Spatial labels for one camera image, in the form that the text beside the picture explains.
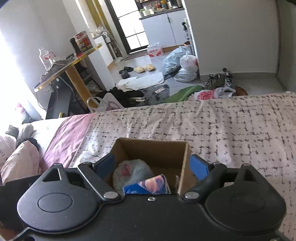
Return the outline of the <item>light blue fluffy plush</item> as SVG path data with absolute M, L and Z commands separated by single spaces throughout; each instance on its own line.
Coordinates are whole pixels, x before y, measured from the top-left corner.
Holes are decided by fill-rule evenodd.
M 140 159 L 122 161 L 114 170 L 112 181 L 114 189 L 124 195 L 123 188 L 128 185 L 154 177 L 150 166 Z

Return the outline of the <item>blue printed packet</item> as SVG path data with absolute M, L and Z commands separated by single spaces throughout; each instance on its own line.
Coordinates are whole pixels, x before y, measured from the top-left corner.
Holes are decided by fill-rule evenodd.
M 123 187 L 123 193 L 126 194 L 143 194 L 143 195 L 159 195 L 171 194 L 171 190 L 165 175 L 160 174 L 144 181 Z

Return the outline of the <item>pink pillow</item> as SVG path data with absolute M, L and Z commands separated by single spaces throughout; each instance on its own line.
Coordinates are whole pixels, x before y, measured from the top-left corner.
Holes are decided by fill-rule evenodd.
M 36 176 L 41 173 L 39 144 L 34 138 L 19 142 L 10 135 L 1 136 L 1 181 L 2 184 Z

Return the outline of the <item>patterned white bed cover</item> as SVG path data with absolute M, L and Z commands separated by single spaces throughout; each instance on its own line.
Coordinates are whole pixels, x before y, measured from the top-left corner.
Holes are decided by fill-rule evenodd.
M 295 240 L 295 94 L 184 101 L 98 113 L 70 167 L 105 156 L 118 138 L 188 142 L 209 162 L 252 164 L 282 195 L 281 231 Z

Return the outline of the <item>white tote bag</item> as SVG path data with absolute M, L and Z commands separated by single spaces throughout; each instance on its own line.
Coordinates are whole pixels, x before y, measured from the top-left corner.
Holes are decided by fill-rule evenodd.
M 103 98 L 88 98 L 87 106 L 91 113 L 99 113 L 124 108 L 124 106 L 110 93 L 107 93 Z

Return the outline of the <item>red patterned plastic bag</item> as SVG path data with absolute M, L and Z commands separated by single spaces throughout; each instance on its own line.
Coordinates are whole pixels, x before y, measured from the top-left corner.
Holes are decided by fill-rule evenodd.
M 198 101 L 209 99 L 230 98 L 236 93 L 235 89 L 230 87 L 218 87 L 214 90 L 201 90 L 194 93 L 194 99 Z

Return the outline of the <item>yellow edged table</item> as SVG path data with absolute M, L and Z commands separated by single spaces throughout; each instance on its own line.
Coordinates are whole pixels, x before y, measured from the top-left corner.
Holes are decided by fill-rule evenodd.
M 71 83 L 73 84 L 74 88 L 76 89 L 77 93 L 80 95 L 84 103 L 87 103 L 88 98 L 91 98 L 92 95 L 88 88 L 86 87 L 86 84 L 84 83 L 83 79 L 81 78 L 80 74 L 78 73 L 77 69 L 75 68 L 75 64 L 79 63 L 80 61 L 84 60 L 86 57 L 88 57 L 90 54 L 97 51 L 99 48 L 102 47 L 102 44 L 99 43 L 94 48 L 84 52 L 80 57 L 75 57 L 71 62 L 69 62 L 67 65 L 65 65 L 63 68 L 59 69 L 57 72 L 53 73 L 51 76 L 49 76 L 45 81 L 38 84 L 34 88 L 34 92 L 37 93 L 39 90 L 45 88 L 47 85 L 49 85 L 54 79 L 61 78 L 60 75 L 62 73 L 66 73 L 68 78 L 70 79 Z

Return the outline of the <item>clear plastic bag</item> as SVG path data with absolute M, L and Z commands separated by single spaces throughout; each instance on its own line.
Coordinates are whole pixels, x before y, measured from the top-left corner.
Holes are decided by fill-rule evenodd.
M 188 72 L 187 70 L 185 70 L 184 68 L 181 68 L 178 73 L 174 76 L 174 80 L 178 81 L 178 82 L 184 82 L 184 83 L 188 83 L 191 82 L 193 80 L 195 80 L 197 78 L 197 73 L 191 73 Z

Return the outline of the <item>white floor mat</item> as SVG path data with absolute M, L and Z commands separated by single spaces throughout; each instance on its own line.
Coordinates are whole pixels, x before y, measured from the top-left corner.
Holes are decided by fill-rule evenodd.
M 145 75 L 144 77 L 130 77 L 122 79 L 116 85 L 117 89 L 124 92 L 130 90 L 141 90 L 151 86 L 156 86 L 164 82 L 164 76 L 161 72 Z

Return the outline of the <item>black slippers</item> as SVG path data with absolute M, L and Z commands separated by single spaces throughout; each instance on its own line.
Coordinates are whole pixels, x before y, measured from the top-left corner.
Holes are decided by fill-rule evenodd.
M 133 68 L 130 66 L 125 66 L 122 70 L 119 71 L 122 79 L 130 78 L 130 72 L 133 72 Z

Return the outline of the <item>white red plastic bag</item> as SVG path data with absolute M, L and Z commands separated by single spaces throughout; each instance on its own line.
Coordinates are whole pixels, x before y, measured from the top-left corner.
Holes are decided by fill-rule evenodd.
M 186 51 L 186 54 L 180 58 L 180 66 L 189 73 L 195 73 L 198 71 L 197 57 L 190 54 L 190 51 Z

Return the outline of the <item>right yellow slipper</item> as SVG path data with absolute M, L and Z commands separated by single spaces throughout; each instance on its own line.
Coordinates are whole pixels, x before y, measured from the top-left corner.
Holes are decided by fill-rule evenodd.
M 154 71 L 155 69 L 156 69 L 155 66 L 153 66 L 152 64 L 145 65 L 145 70 L 146 71 L 151 72 L 151 71 Z

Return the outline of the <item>bottled water pack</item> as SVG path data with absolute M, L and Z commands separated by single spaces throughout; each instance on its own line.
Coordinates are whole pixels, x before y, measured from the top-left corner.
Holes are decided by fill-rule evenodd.
M 161 47 L 161 44 L 159 42 L 148 45 L 147 53 L 151 58 L 156 56 L 162 56 L 164 54 L 163 48 Z

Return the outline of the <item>spray bottle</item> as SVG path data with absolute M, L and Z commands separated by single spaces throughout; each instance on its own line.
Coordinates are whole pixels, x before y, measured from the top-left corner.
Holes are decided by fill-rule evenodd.
M 189 40 L 190 37 L 189 37 L 189 33 L 188 33 L 188 28 L 187 28 L 186 22 L 182 22 L 182 26 L 183 26 L 185 37 L 186 37 L 187 40 Z

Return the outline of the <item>white kitchen cabinet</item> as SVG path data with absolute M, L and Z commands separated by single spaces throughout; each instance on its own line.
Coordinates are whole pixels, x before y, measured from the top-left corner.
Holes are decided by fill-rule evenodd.
M 184 8 L 159 12 L 140 18 L 149 45 L 160 43 L 162 48 L 183 45 L 187 42 L 184 27 Z

